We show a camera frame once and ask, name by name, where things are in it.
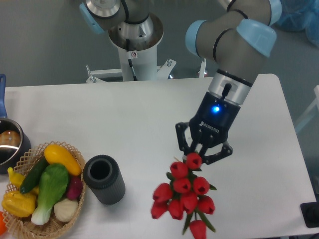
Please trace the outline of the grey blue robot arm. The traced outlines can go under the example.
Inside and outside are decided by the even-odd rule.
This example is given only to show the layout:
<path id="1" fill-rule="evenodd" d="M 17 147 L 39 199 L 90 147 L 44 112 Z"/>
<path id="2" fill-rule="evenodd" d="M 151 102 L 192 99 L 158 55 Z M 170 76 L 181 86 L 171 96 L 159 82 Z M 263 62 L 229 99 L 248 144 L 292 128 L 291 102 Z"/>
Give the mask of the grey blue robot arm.
<path id="1" fill-rule="evenodd" d="M 188 155 L 201 146 L 206 164 L 232 154 L 228 132 L 261 68 L 270 56 L 282 12 L 278 0 L 223 0 L 226 13 L 215 21 L 198 20 L 185 35 L 189 52 L 218 64 L 199 109 L 176 124 L 179 149 Z M 124 81 L 159 79 L 157 46 L 163 37 L 159 18 L 146 0 L 85 0 L 80 12 L 91 30 L 107 32 L 117 47 Z"/>

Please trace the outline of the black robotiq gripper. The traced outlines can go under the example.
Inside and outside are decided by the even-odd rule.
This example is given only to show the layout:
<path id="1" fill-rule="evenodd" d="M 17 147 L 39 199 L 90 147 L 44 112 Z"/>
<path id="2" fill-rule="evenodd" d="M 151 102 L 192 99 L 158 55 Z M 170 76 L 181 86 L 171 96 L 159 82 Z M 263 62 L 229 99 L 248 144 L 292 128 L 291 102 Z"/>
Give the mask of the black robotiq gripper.
<path id="1" fill-rule="evenodd" d="M 204 155 L 209 148 L 221 143 L 221 150 L 213 155 L 205 155 L 203 162 L 210 165 L 224 159 L 233 153 L 233 148 L 227 142 L 228 132 L 238 112 L 239 105 L 218 98 L 206 92 L 193 118 L 189 122 L 179 122 L 175 125 L 178 147 L 185 156 L 194 152 L 197 145 L 202 145 L 200 154 Z M 191 144 L 187 143 L 185 131 L 190 128 Z"/>

